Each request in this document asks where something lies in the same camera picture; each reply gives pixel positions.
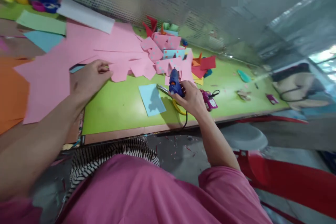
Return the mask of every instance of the hand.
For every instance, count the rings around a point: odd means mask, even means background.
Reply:
[[[97,59],[75,73],[78,75],[76,75],[77,82],[73,93],[78,96],[80,102],[87,103],[111,78],[112,72],[106,67],[108,64],[111,63]]]
[[[178,94],[172,94],[171,97],[196,119],[208,114],[201,91],[189,80],[181,81],[181,85],[185,97],[182,98]]]

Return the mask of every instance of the gray stool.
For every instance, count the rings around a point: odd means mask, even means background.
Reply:
[[[263,149],[268,144],[266,136],[248,123],[233,124],[220,131],[233,149],[251,151]]]

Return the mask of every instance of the pink plastic item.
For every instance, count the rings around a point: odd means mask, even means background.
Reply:
[[[32,2],[31,4],[33,6],[33,9],[36,10],[36,11],[38,11],[38,12],[45,12],[46,11],[45,10],[46,8],[40,2],[36,2],[35,1],[35,2]]]

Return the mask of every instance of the blue glue gun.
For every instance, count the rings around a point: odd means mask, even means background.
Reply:
[[[184,97],[184,93],[182,91],[182,87],[181,87],[178,79],[179,79],[179,73],[174,68],[170,73],[169,92],[171,94],[177,93],[179,96]]]

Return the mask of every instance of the left hand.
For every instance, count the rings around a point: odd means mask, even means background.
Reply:
[[[73,93],[80,101],[87,103],[111,78],[113,73],[107,67],[109,64],[108,61],[97,59],[78,71]]]

